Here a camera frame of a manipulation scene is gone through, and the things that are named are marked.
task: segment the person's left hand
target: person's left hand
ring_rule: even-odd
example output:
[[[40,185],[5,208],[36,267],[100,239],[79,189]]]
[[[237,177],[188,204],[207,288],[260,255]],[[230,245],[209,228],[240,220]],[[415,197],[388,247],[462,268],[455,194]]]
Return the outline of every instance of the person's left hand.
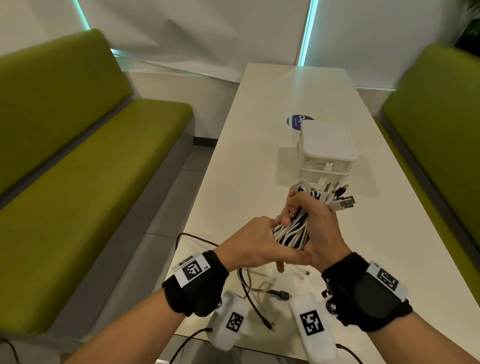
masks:
[[[309,265],[312,260],[306,252],[280,245],[274,240],[274,226],[275,221],[271,218],[254,218],[214,251],[229,272],[271,262],[277,262],[279,272],[284,270],[283,262]]]

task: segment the green upholstery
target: green upholstery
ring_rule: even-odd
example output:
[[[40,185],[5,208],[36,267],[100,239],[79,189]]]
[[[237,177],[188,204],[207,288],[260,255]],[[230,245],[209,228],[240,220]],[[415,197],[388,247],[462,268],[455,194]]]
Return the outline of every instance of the green upholstery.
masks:
[[[476,244],[480,194],[459,196],[480,179],[479,100],[479,58],[435,44],[382,110]]]
[[[98,30],[0,57],[0,194],[131,93]]]
[[[192,116],[135,100],[0,210],[0,330],[49,328]]]
[[[475,269],[474,265],[470,261],[469,257],[461,247],[460,243],[456,239],[456,237],[451,232],[448,225],[443,220],[440,213],[437,211],[435,206],[433,205],[430,198],[427,196],[425,191],[420,186],[419,182],[415,178],[412,170],[408,166],[408,164],[403,159],[402,155],[400,154],[399,150],[392,142],[390,137],[388,136],[386,130],[381,125],[378,119],[375,120],[377,123],[378,128],[382,132],[388,146],[392,150],[395,158],[397,159],[400,167],[402,168],[403,172],[405,173],[408,181],[410,182],[413,190],[417,194],[425,212],[427,213],[428,217],[432,221],[433,226],[437,230],[438,235],[442,239],[445,247],[447,248],[450,256],[452,257],[455,265],[457,266],[460,274],[462,275],[465,283],[467,284],[470,292],[472,292],[473,297],[477,301],[478,305],[480,306],[480,275],[478,274],[477,270]]]

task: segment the person's left forearm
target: person's left forearm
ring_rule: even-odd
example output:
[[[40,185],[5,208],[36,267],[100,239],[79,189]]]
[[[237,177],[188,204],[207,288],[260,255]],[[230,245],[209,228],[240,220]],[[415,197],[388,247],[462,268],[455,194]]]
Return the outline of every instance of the person's left forearm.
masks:
[[[170,308],[161,289],[91,339],[66,364],[155,363],[184,318]]]

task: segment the wristband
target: wristband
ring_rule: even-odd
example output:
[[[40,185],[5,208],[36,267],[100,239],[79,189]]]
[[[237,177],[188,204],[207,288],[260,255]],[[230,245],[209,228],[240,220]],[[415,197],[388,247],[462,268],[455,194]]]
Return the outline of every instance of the wristband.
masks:
[[[227,269],[209,250],[183,261],[162,287],[173,311],[205,317],[217,308],[227,277]]]
[[[369,271],[377,268],[378,275]],[[371,332],[387,326],[413,309],[405,298],[407,289],[375,263],[351,253],[322,274],[332,298],[327,309],[344,325]]]

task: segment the person's right hand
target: person's right hand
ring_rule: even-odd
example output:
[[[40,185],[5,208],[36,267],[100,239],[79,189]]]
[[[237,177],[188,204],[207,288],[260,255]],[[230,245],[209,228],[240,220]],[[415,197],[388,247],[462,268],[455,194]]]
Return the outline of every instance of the person's right hand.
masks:
[[[323,273],[352,251],[342,238],[335,212],[304,191],[295,194],[295,186],[290,188],[286,205],[275,223],[290,225],[290,215],[300,207],[308,213],[307,232],[310,239],[304,250],[312,258],[312,267]]]

